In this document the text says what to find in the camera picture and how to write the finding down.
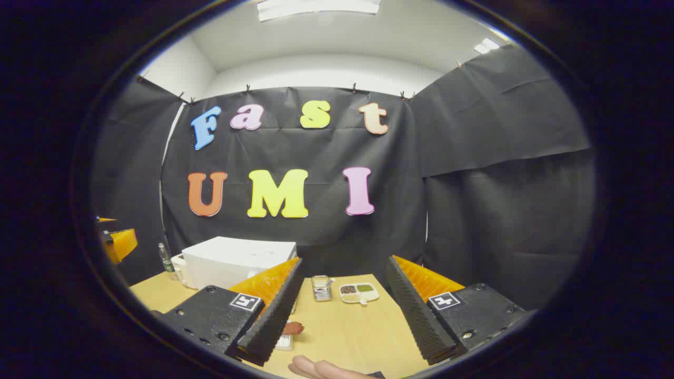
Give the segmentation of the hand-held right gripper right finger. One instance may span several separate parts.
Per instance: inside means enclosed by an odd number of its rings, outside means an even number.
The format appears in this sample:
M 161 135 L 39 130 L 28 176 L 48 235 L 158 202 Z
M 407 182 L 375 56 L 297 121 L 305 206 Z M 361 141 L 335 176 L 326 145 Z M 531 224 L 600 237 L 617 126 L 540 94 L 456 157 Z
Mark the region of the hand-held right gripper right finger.
M 529 312 L 485 283 L 464 286 L 399 256 L 386 278 L 429 365 L 493 341 Z

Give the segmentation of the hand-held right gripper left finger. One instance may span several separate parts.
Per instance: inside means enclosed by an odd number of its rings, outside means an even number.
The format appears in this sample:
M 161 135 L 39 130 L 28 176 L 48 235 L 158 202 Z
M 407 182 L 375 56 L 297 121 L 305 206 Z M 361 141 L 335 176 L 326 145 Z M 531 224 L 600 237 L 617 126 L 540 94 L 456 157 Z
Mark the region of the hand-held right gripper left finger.
M 203 350 L 262 366 L 288 322 L 303 270 L 294 257 L 229 288 L 207 285 L 156 316 Z

